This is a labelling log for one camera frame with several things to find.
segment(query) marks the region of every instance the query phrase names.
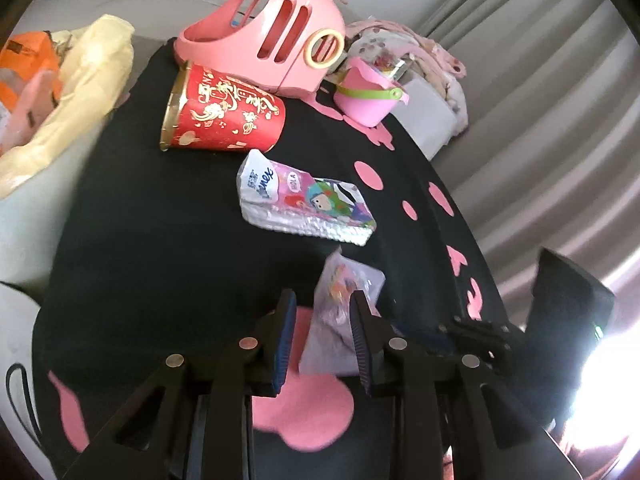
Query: black strap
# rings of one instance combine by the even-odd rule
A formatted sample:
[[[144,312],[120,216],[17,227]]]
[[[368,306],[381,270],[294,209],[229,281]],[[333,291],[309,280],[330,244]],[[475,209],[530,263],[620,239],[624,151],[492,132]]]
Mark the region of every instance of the black strap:
[[[24,391],[24,401],[27,405],[27,412],[29,413],[29,420],[31,423],[31,427],[33,430],[30,430],[24,421],[20,418],[20,414],[18,413],[17,408],[15,407],[14,399],[11,394],[10,381],[11,376],[14,374],[16,370],[20,370],[20,375],[22,377],[22,390]],[[36,420],[35,412],[33,411],[33,403],[31,402],[31,394],[29,392],[29,380],[27,377],[26,368],[20,363],[14,363],[9,366],[9,369],[6,371],[6,375],[4,377],[4,389],[6,390],[6,396],[9,399],[9,403],[11,404],[11,409],[14,410],[14,414],[20,425],[24,429],[24,431],[29,435],[29,438],[33,441],[33,443],[38,447],[39,450],[44,451],[40,444],[42,439],[42,432],[40,431],[40,427],[38,426],[38,421]]]

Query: cartoon character print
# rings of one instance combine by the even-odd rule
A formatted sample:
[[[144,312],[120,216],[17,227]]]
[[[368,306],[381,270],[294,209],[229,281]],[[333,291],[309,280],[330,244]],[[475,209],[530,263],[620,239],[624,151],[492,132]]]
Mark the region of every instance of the cartoon character print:
[[[372,217],[364,202],[347,190],[348,184],[337,180],[316,180],[306,191],[306,201],[316,210],[341,220],[370,222]]]

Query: yellow ring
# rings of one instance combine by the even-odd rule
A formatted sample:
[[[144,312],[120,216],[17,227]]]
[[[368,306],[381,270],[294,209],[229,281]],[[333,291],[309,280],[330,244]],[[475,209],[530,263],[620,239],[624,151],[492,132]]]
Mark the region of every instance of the yellow ring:
[[[324,60],[322,63],[318,63],[314,61],[311,57],[311,50],[313,49],[316,41],[324,36],[333,36],[336,39],[336,45],[334,46],[334,53],[327,60]],[[306,40],[305,44],[305,63],[308,64],[311,68],[317,68],[318,70],[324,70],[325,68],[329,68],[335,61],[340,57],[340,54],[344,50],[344,36],[340,34],[337,30],[333,30],[332,28],[322,28],[309,37]]]

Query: yellow cloth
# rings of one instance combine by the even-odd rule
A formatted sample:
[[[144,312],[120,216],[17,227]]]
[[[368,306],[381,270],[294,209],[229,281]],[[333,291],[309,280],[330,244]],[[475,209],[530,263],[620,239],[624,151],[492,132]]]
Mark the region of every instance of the yellow cloth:
[[[52,35],[54,42],[70,40],[60,67],[60,104],[28,144],[0,157],[0,199],[44,170],[113,109],[131,72],[133,32],[129,22],[105,14],[88,27]]]

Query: gray curtain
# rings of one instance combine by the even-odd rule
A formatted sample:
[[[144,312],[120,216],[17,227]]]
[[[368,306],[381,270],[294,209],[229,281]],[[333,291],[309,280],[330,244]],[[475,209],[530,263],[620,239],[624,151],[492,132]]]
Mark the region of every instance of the gray curtain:
[[[609,0],[446,0],[420,33],[468,71],[470,127],[434,166],[522,324],[541,246],[640,292],[640,48]]]

